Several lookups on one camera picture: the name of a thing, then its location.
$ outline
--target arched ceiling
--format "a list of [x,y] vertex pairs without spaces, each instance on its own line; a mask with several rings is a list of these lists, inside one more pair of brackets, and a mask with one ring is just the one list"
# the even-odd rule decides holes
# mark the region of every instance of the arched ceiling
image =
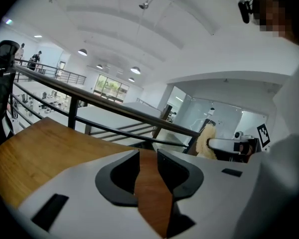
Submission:
[[226,53],[252,50],[254,40],[264,44],[259,30],[247,29],[242,22],[238,0],[153,0],[142,10],[139,5],[146,1],[20,0],[11,13],[75,55],[86,48],[86,65],[112,65],[123,71],[117,76],[123,80],[131,76],[131,67],[140,67],[139,86],[202,73],[246,71],[245,64],[236,62],[235,68],[224,69],[232,62]]

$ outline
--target black cutout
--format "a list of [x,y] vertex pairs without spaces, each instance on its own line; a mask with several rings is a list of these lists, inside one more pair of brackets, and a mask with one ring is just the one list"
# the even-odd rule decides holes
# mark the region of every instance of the black cutout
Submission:
[[158,171],[173,195],[172,209],[167,228],[167,238],[178,235],[196,223],[180,213],[177,201],[189,198],[199,189],[204,180],[203,172],[164,150],[157,150]]
[[229,175],[233,175],[236,177],[240,177],[243,174],[243,172],[241,172],[241,171],[237,171],[237,170],[233,170],[233,169],[229,169],[229,168],[225,168],[224,170],[222,170],[222,173],[227,173]]
[[240,142],[235,142],[234,143],[234,151],[239,151],[240,150]]
[[186,215],[180,213],[177,203],[173,203],[166,237],[171,238],[189,229],[196,223]]
[[100,194],[113,205],[137,207],[134,187],[139,172],[140,152],[135,150],[102,167],[95,177],[95,185]]
[[69,197],[54,194],[32,218],[33,223],[49,231]]
[[157,167],[175,201],[194,195],[204,180],[198,167],[162,149],[157,150]]

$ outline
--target fluffy yellow object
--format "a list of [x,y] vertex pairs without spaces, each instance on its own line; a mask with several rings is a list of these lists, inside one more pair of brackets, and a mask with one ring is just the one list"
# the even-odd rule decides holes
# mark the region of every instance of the fluffy yellow object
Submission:
[[197,139],[196,152],[198,152],[198,157],[217,159],[214,151],[207,146],[207,140],[209,138],[215,138],[215,136],[216,127],[213,124],[207,124]]

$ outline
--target white ceiling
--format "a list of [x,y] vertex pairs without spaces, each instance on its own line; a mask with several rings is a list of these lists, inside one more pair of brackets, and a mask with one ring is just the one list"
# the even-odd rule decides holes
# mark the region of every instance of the white ceiling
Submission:
[[[123,80],[134,77],[138,86],[148,79],[184,77],[184,65],[204,62],[192,50],[201,50],[209,57],[225,53],[230,45],[223,48],[220,39],[232,42],[235,36],[223,38],[219,30],[228,26],[246,28],[238,0],[153,0],[147,10],[142,10],[139,4],[145,1],[20,0],[10,13],[75,56],[78,49],[86,48],[88,57],[81,58],[86,65],[122,70],[123,74],[116,76]],[[217,46],[210,49],[218,35]],[[180,64],[181,70],[174,72]],[[142,74],[133,74],[133,66],[140,67]],[[198,70],[200,66],[194,64],[192,68]]]

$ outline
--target desk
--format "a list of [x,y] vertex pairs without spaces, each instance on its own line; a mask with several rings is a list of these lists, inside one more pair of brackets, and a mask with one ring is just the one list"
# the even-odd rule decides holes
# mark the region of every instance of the desk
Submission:
[[[61,171],[134,148],[100,140],[44,118],[0,146],[0,195],[17,208],[41,185]],[[139,212],[163,238],[172,196],[157,170],[156,153],[140,150],[135,195]]]
[[54,103],[54,102],[58,102],[58,103],[60,103],[59,101],[57,101],[56,98],[46,98],[46,99],[42,99],[42,100],[48,102],[49,104],[50,104],[50,103]]

